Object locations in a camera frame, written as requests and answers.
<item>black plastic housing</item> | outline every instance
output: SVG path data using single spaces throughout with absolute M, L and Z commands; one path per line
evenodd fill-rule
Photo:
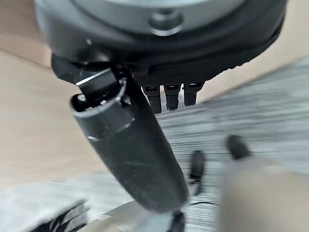
M 188 201 L 183 173 L 141 89 L 128 82 L 131 105 L 117 98 L 85 110 L 77 96 L 71 111 L 106 166 L 143 207 L 158 213 Z
M 286 3 L 247 0 L 212 24 L 169 37 L 121 31 L 74 4 L 67 10 L 76 20 L 60 17 L 48 1 L 37 1 L 37 12 L 48 44 L 58 56 L 121 62 L 132 69 L 140 86 L 159 86 L 204 82 L 255 58 L 279 36 Z

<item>gray carpet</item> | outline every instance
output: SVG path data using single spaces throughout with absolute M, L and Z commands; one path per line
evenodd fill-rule
M 244 136 L 256 155 L 309 173 L 309 59 L 157 118 L 185 174 L 193 150 L 207 153 L 203 191 L 193 202 L 218 201 L 220 180 L 231 162 L 224 147 L 229 134 Z M 108 172 L 16 187 L 0 193 L 0 198 L 0 231 L 6 232 L 27 231 L 77 199 L 88 200 L 89 220 L 131 200 Z M 215 206 L 193 206 L 187 231 L 215 231 L 216 212 Z

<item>wooden floor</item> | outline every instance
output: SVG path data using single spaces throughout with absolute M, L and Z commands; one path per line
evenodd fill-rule
M 0 189 L 104 169 L 70 115 L 78 89 L 0 51 Z

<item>metal bolt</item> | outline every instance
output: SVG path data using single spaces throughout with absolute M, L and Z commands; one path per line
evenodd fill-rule
M 174 35 L 182 30 L 183 16 L 173 9 L 161 9 L 151 15 L 149 25 L 154 35 Z

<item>black cable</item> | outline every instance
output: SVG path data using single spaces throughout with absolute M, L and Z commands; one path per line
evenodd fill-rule
M 217 203 L 212 203 L 212 202 L 195 202 L 195 203 L 190 204 L 190 206 L 197 205 L 197 204 L 211 204 L 211 205 L 219 206 Z

